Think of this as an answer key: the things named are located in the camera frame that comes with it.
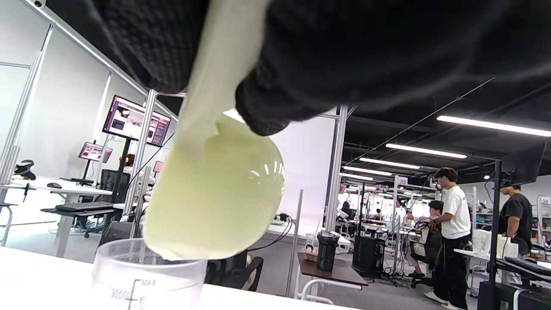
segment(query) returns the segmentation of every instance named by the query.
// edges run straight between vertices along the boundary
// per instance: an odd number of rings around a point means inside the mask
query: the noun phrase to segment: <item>black fabric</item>
[[[460,309],[467,309],[467,258],[454,250],[464,249],[468,241],[468,236],[442,237],[434,268],[434,294]]]
[[[207,0],[94,3],[136,79],[165,93],[187,86]],[[547,73],[549,12],[550,1],[272,0],[236,108],[253,132],[272,135],[339,104],[388,110],[458,81]]]
[[[499,213],[499,228],[498,233],[507,232],[507,223],[510,216],[520,218],[518,223],[518,230],[516,236],[513,238],[513,242],[518,244],[518,253],[520,255],[526,255],[532,248],[532,205],[528,198],[522,194],[512,195],[507,202],[501,208]]]

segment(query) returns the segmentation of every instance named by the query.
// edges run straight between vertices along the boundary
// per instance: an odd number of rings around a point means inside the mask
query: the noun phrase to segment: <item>white table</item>
[[[0,309],[102,308],[93,302],[94,296],[90,294],[91,264],[0,248],[0,266]],[[262,310],[350,309],[233,288],[203,286],[198,310],[220,310],[232,306]]]
[[[49,188],[48,183],[57,183],[62,188]],[[6,189],[23,189],[29,184],[29,189],[34,190],[47,190],[53,194],[65,195],[65,203],[71,204],[78,202],[80,196],[99,196],[99,195],[111,195],[112,192],[108,190],[96,189],[89,186],[80,186],[75,182],[65,181],[54,178],[37,177],[36,180],[23,180],[19,178],[12,179],[12,182],[8,185],[0,185],[0,188]],[[56,249],[56,256],[63,257],[67,248],[67,240],[69,240],[69,234],[71,232],[71,225],[73,223],[73,217],[61,216],[54,247]]]

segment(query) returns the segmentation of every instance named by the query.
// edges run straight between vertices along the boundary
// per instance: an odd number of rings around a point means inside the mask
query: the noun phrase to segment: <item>computer mouse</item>
[[[49,188],[57,188],[57,189],[63,188],[61,185],[57,183],[48,183],[46,184],[46,186],[48,186]]]

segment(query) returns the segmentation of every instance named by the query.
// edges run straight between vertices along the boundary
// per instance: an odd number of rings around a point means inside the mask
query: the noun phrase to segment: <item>ceiling light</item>
[[[551,131],[532,129],[532,128],[526,128],[526,127],[519,127],[519,126],[504,125],[504,124],[497,124],[497,123],[494,123],[494,122],[469,120],[469,119],[462,119],[462,118],[459,118],[459,117],[451,117],[451,116],[439,116],[437,118],[437,120],[446,121],[446,122],[454,122],[456,124],[471,125],[471,126],[485,127],[485,128],[491,128],[491,129],[499,129],[499,130],[512,131],[512,132],[527,133],[528,135],[551,137]]]
[[[404,195],[408,195],[408,196],[413,195],[413,196],[417,196],[417,197],[421,197],[421,196],[422,196],[421,194],[411,193],[411,192],[409,192],[409,191],[404,192]]]
[[[339,173],[339,175],[342,176],[342,177],[349,177],[349,178],[355,178],[355,179],[373,181],[373,178],[364,177],[364,176],[362,176],[362,175],[355,175],[355,174],[348,174],[348,173]]]
[[[359,171],[359,172],[365,172],[365,173],[371,173],[371,174],[379,174],[379,175],[387,175],[390,176],[392,173],[390,172],[384,172],[384,171],[377,171],[377,170],[370,170],[370,169],[363,169],[363,168],[357,168],[357,167],[349,167],[345,166],[343,167],[346,170],[353,170],[353,171]]]
[[[409,169],[419,169],[419,168],[421,168],[420,166],[417,166],[417,165],[393,163],[393,162],[380,161],[380,160],[371,159],[371,158],[360,158],[360,160],[362,162],[369,162],[369,163],[376,163],[376,164],[383,164],[383,165],[391,165],[391,166],[397,166],[397,167],[409,168]]]
[[[433,149],[411,147],[411,146],[405,146],[405,145],[396,145],[396,144],[390,144],[389,143],[389,144],[386,145],[386,147],[399,148],[399,149],[403,149],[405,151],[421,152],[421,153],[434,154],[434,155],[440,155],[440,156],[448,156],[448,157],[455,157],[455,158],[467,158],[467,155],[448,153],[448,152],[442,152],[442,151],[435,151]]]

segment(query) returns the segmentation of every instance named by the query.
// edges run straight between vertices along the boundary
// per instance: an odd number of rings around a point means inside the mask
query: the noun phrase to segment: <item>black pants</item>
[[[434,268],[434,294],[452,306],[467,309],[467,258],[454,249],[464,249],[469,236],[457,239],[442,237]]]

